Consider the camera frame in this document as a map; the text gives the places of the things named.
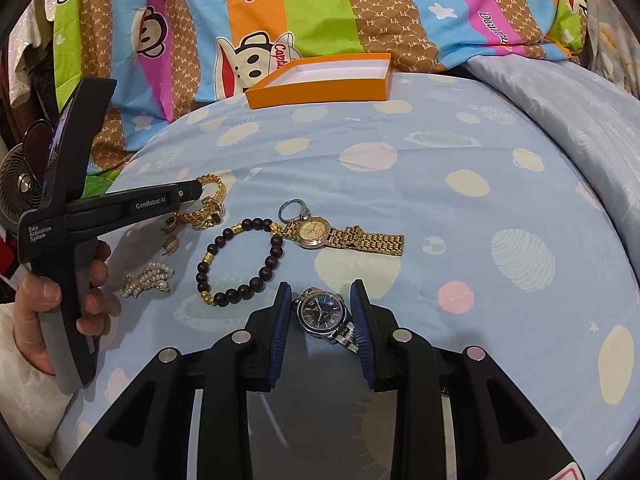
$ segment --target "fan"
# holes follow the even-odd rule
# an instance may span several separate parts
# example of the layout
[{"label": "fan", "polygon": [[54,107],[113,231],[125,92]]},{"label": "fan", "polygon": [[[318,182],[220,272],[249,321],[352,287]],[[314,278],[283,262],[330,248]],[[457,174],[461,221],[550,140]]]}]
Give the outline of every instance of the fan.
[{"label": "fan", "polygon": [[0,212],[4,227],[17,233],[22,213],[36,209],[41,199],[40,184],[24,160],[22,144],[18,144],[7,153],[0,166]]}]

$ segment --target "metal screw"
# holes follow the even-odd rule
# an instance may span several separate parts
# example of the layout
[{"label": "metal screw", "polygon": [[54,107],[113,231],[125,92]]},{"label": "metal screw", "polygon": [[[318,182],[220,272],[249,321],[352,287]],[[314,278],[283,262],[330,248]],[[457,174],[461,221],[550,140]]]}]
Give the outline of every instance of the metal screw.
[{"label": "metal screw", "polygon": [[249,339],[251,339],[251,333],[246,330],[238,330],[237,332],[233,332],[231,336],[231,341],[239,345],[248,342]]},{"label": "metal screw", "polygon": [[165,348],[158,354],[158,359],[160,359],[163,363],[170,363],[177,357],[178,352],[176,352],[173,348]]},{"label": "metal screw", "polygon": [[31,189],[31,176],[27,173],[23,173],[18,177],[18,188],[21,192],[26,193]]},{"label": "metal screw", "polygon": [[394,339],[398,342],[408,343],[409,341],[411,341],[412,337],[413,335],[411,334],[411,332],[404,328],[399,328],[398,330],[394,331]]},{"label": "metal screw", "polygon": [[479,346],[470,346],[466,349],[466,354],[474,361],[482,361],[486,357],[486,352]]}]

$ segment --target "watch face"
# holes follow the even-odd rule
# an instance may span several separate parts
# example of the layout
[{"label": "watch face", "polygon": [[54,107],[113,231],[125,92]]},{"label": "watch face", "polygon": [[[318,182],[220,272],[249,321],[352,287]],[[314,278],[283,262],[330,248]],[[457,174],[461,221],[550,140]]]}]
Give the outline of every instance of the watch face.
[{"label": "watch face", "polygon": [[342,302],[331,294],[321,292],[305,300],[300,308],[300,321],[316,332],[330,332],[344,317]]},{"label": "watch face", "polygon": [[302,241],[312,242],[324,236],[328,230],[328,225],[322,219],[310,218],[302,222],[298,228],[298,236]]}]

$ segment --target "colorful striped comforter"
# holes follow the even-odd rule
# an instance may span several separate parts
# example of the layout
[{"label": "colorful striped comforter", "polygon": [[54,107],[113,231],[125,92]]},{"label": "colorful striped comforter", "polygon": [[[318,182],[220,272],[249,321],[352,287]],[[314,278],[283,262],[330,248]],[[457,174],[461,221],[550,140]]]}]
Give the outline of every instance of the colorful striped comforter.
[{"label": "colorful striped comforter", "polygon": [[118,80],[90,174],[117,168],[168,123],[231,98],[297,57],[391,52],[403,72],[472,56],[565,59],[584,0],[58,0],[56,91]]}]

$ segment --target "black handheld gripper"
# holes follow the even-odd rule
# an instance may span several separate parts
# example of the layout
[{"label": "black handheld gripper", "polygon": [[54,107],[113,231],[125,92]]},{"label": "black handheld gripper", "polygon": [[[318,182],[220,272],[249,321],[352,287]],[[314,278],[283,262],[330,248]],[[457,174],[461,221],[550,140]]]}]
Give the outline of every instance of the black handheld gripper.
[{"label": "black handheld gripper", "polygon": [[446,480],[442,397],[449,397],[458,480],[582,480],[551,427],[478,346],[434,348],[351,285],[362,372],[376,392],[398,391],[390,480]]},{"label": "black handheld gripper", "polygon": [[71,457],[60,480],[186,478],[191,416],[202,390],[198,480],[253,478],[246,393],[275,387],[291,316],[282,282],[273,306],[211,348],[158,352],[111,405]]},{"label": "black handheld gripper", "polygon": [[115,90],[111,79],[83,78],[56,126],[42,182],[40,206],[23,213],[18,224],[18,259],[62,289],[60,306],[39,314],[56,382],[74,393],[95,375],[97,342],[81,335],[76,320],[89,291],[89,268],[98,236],[196,200],[196,180],[143,187],[82,199],[94,136],[102,129]]}]

